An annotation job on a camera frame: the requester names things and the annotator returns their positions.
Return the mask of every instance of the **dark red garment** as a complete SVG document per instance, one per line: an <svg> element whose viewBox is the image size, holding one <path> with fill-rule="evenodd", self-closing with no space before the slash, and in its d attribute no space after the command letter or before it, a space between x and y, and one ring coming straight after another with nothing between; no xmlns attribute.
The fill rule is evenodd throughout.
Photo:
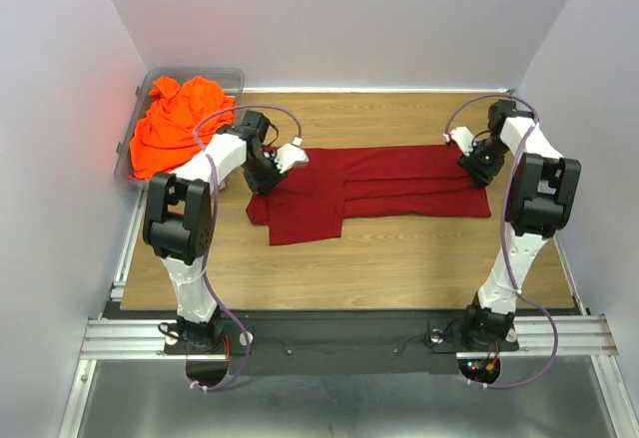
<svg viewBox="0 0 639 438"><path fill-rule="evenodd" d="M490 217L488 198L457 164L448 146L307 149L267 197L253 196L247 215L269 226L269 243L284 245L341 236L343 219L420 214Z"/></svg>

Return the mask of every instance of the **wooden tabletop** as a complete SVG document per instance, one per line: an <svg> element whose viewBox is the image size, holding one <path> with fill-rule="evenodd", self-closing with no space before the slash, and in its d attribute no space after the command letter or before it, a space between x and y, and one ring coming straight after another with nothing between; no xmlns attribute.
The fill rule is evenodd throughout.
<svg viewBox="0 0 639 438"><path fill-rule="evenodd" d="M450 113L464 94L246 94L243 103L294 111L304 146L346 148L441 144ZM486 127L487 99L468 107L456 125ZM279 144L295 131L291 119L266 112ZM251 193L234 171L221 193L209 262L213 287L237 309L464 307L484 283L499 251L499 214L508 165L488 188L491 219L419 216L346 219L342 237L269 246L265 226L245 213ZM524 287L552 307L573 305L554 242L537 257ZM122 309L175 309L167 272L138 236Z"/></svg>

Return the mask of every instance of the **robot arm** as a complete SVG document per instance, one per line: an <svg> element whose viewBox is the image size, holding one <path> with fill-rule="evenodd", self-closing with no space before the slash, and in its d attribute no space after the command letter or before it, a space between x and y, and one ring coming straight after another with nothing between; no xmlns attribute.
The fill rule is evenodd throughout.
<svg viewBox="0 0 639 438"><path fill-rule="evenodd" d="M466 128L456 128L450 139L463 155L459 164L479 187L486 187L501 170L504 156L514 153L530 127L532 114L516 109L514 101L500 100L489 109L487 139L476 141ZM506 253L516 282L511 283L503 248L472 303L466 308L461 327L464 342L471 347L509 339L524 280L535 258L555 232L570 218L579 162L564 158L536 127L524 144L505 210Z"/></svg>
<svg viewBox="0 0 639 438"><path fill-rule="evenodd" d="M290 169L309 161L298 138L266 152L270 125L263 114L247 111L240 125L220 128L206 152L171 174L154 174L149 182L143 239L169 273L178 302L177 332L196 346L217 344L222 332L218 304L202 280L213 239L209 158L215 163L218 184L242 167L249 188L260 195L270 193ZM182 212L170 210L178 204L184 205Z"/></svg>

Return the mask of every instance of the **orange towel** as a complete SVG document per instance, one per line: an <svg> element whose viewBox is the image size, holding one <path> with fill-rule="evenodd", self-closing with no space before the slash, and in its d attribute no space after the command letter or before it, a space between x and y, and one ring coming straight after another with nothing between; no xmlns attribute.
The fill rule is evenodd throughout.
<svg viewBox="0 0 639 438"><path fill-rule="evenodd" d="M147 117L140 119L129 145L136 178L147 180L155 172L169 172L188 162L200 147L193 128L215 111L233 106L232 96L215 82L195 77L184 86L170 77L154 82ZM222 125L233 123L233 112L226 112L202 126L200 139L208 144Z"/></svg>

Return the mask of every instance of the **gray wall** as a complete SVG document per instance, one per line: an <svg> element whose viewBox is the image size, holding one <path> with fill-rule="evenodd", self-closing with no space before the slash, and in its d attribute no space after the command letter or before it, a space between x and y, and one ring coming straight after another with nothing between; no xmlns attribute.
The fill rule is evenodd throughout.
<svg viewBox="0 0 639 438"><path fill-rule="evenodd" d="M582 298L605 312L639 406L639 0L569 0L520 86L583 176L562 243Z"/></svg>
<svg viewBox="0 0 639 438"><path fill-rule="evenodd" d="M251 87L516 86L566 0L113 0L147 67Z"/></svg>
<svg viewBox="0 0 639 438"><path fill-rule="evenodd" d="M115 146L143 64L110 0L0 0L0 436L57 436L131 195Z"/></svg>

